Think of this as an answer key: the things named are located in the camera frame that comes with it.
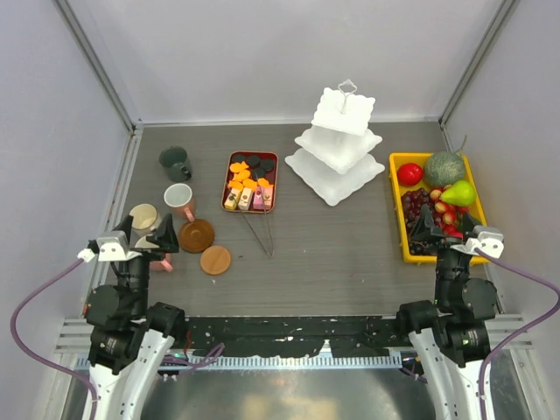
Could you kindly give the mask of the pink mug near arm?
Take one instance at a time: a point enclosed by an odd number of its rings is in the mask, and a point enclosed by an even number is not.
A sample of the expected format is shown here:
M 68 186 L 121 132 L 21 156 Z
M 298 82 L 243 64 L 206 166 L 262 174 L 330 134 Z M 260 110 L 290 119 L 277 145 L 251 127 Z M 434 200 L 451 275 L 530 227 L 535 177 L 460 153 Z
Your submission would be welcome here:
M 149 242 L 146 235 L 137 240 L 135 247 L 140 249 L 160 249 L 159 245 Z M 172 272 L 172 255 L 170 253 L 165 253 L 162 260 L 150 262 L 150 269 L 154 271 Z

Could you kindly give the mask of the dark green mug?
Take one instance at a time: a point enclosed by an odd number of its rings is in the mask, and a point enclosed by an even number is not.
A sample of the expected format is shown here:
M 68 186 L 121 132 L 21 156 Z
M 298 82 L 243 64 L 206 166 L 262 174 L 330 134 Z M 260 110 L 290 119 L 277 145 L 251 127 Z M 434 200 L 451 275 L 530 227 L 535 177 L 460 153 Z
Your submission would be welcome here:
M 187 151 L 180 146 L 172 146 L 163 150 L 158 161 L 172 182 L 186 182 L 193 176 Z

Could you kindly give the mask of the green pear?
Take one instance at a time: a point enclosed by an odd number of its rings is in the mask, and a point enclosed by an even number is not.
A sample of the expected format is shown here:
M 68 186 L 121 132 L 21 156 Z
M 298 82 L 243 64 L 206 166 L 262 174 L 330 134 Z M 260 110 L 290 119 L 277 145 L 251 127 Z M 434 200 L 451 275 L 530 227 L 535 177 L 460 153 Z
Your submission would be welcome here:
M 477 199 L 474 186 L 466 181 L 459 180 L 450 188 L 442 192 L 440 200 L 458 207 L 469 207 Z

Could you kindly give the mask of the orange fish cookies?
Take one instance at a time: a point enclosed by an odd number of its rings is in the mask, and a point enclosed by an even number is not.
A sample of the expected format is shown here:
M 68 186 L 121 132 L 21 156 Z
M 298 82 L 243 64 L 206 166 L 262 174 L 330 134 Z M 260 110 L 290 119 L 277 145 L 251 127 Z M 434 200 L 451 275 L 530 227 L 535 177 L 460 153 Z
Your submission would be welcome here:
M 245 161 L 234 162 L 229 166 L 231 178 L 227 182 L 230 189 L 242 190 L 247 187 L 255 191 L 258 186 L 270 186 L 265 178 L 266 171 L 261 167 L 250 168 Z

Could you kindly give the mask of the yellow fruit bin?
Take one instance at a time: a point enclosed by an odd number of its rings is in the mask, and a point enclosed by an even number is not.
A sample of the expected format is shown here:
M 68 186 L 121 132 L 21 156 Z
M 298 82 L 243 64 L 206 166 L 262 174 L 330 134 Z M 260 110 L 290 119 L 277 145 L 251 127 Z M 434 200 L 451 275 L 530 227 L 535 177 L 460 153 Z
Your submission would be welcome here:
M 400 247 L 402 250 L 402 259 L 405 263 L 412 263 L 416 265 L 421 264 L 435 264 L 437 258 L 434 255 L 412 255 L 410 253 L 410 245 L 409 240 L 406 232 L 406 221 L 407 219 L 404 217 L 403 213 L 403 206 L 401 197 L 407 191 L 413 191 L 418 188 L 423 187 L 424 189 L 428 190 L 428 185 L 422 180 L 417 185 L 414 186 L 406 186 L 401 185 L 397 179 L 397 171 L 398 169 L 405 164 L 408 163 L 415 163 L 424 167 L 425 162 L 427 161 L 428 157 L 431 156 L 433 153 L 412 153 L 412 152 L 395 152 L 391 153 L 388 158 L 388 166 L 389 166 L 389 178 L 391 179 L 392 185 L 392 193 L 395 202 L 395 213 L 397 218 L 397 225 L 398 225 L 398 232 L 400 235 Z M 480 201 L 480 197 L 478 196 L 478 190 L 473 178 L 473 174 L 471 171 L 471 166 L 469 164 L 468 158 L 466 155 L 462 156 L 464 165 L 465 165 L 465 176 L 464 180 L 468 181 L 472 184 L 477 193 L 476 201 L 469 206 L 470 215 L 481 222 L 482 225 L 487 224 L 487 219 L 484 214 L 483 206 Z M 481 265 L 489 263 L 487 259 L 482 256 L 473 256 L 471 260 L 471 265 Z

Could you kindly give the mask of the light wooden coaster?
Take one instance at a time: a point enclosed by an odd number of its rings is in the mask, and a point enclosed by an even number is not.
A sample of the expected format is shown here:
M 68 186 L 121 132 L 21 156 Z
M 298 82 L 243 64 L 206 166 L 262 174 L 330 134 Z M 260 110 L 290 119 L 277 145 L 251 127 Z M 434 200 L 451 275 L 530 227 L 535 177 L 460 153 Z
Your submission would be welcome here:
M 208 275 L 218 276 L 229 269 L 231 261 L 231 255 L 226 248 L 214 245 L 202 253 L 200 267 Z

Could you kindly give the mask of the black round cookies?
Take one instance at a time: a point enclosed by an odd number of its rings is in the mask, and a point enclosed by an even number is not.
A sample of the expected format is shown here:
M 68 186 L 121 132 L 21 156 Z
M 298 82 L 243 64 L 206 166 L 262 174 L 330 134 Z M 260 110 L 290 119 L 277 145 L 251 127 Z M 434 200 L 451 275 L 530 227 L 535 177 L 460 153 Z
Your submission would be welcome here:
M 242 151 L 234 153 L 229 159 L 229 165 L 244 162 L 248 170 L 254 172 L 258 178 L 270 178 L 277 171 L 277 155 L 264 151 Z

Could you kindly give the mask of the red apple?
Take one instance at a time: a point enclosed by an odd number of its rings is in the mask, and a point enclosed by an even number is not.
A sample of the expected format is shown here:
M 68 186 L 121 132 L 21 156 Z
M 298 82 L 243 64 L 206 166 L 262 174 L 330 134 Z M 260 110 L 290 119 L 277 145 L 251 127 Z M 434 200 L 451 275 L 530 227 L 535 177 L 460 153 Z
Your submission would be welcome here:
M 397 180 L 402 186 L 415 186 L 423 180 L 424 169 L 416 163 L 401 165 L 397 172 Z

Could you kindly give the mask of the dark grapes bunch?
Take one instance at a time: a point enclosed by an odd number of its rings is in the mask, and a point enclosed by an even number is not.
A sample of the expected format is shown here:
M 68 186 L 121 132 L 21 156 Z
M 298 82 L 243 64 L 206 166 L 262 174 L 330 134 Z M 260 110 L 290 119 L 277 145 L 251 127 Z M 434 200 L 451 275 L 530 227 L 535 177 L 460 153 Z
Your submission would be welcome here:
M 438 241 L 409 240 L 409 253 L 412 256 L 435 256 L 438 252 Z

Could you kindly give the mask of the pink mug white inside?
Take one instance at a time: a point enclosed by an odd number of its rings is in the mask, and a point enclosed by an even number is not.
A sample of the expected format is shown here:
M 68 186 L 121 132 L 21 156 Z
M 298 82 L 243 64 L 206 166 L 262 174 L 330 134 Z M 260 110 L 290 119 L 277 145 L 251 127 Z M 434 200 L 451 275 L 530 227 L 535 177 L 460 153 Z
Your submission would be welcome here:
M 196 202 L 192 188 L 184 183 L 170 185 L 164 191 L 164 202 L 180 217 L 189 222 L 196 219 Z

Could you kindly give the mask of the dark brown wooden saucer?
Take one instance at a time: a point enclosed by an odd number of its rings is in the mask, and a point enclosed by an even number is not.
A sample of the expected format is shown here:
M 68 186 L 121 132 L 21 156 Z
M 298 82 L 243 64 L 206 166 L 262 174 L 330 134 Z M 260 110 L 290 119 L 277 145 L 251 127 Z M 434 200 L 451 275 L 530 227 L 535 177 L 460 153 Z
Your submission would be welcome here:
M 179 246 L 192 254 L 201 253 L 212 246 L 214 237 L 212 224 L 203 219 L 187 222 L 178 231 Z

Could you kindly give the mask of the cream cake slice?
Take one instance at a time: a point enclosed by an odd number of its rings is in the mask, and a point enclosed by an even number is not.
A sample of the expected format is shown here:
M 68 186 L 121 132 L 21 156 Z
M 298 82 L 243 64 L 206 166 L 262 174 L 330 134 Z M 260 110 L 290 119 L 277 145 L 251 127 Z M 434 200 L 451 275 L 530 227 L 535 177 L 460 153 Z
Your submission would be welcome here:
M 241 211 L 248 211 L 252 202 L 253 190 L 250 187 L 244 187 L 240 199 L 238 201 L 238 208 Z

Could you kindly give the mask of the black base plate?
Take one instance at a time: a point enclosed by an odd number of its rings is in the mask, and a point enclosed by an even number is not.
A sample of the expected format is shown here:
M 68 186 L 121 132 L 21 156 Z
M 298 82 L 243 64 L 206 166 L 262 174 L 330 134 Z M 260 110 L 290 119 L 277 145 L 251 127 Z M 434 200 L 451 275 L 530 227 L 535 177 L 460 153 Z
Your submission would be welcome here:
M 225 357 L 315 357 L 325 344 L 335 358 L 385 356 L 408 347 L 396 320 L 377 316 L 190 318 L 191 349 L 205 355 L 218 344 Z

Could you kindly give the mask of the purple grape bunch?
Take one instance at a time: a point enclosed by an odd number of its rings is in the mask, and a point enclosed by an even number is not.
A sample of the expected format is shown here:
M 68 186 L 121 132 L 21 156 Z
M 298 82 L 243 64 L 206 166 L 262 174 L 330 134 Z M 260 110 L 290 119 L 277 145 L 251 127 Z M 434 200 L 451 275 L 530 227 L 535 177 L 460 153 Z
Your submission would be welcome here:
M 434 212 L 434 201 L 431 199 L 429 191 L 424 188 L 407 191 L 401 197 L 401 202 L 405 227 L 408 233 L 417 224 L 422 206 L 426 205 L 432 212 Z

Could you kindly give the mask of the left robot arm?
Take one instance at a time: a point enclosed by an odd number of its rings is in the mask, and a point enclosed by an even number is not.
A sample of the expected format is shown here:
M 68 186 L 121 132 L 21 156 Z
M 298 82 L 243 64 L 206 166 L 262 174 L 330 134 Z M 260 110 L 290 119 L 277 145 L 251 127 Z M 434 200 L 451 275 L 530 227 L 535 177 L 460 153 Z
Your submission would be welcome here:
M 85 319 L 92 326 L 88 353 L 91 382 L 86 419 L 138 419 L 168 350 L 186 341 L 183 310 L 148 304 L 150 265 L 179 250 L 171 214 L 166 214 L 148 245 L 130 244 L 133 216 L 88 243 L 78 255 L 85 262 L 109 263 L 117 283 L 91 290 Z

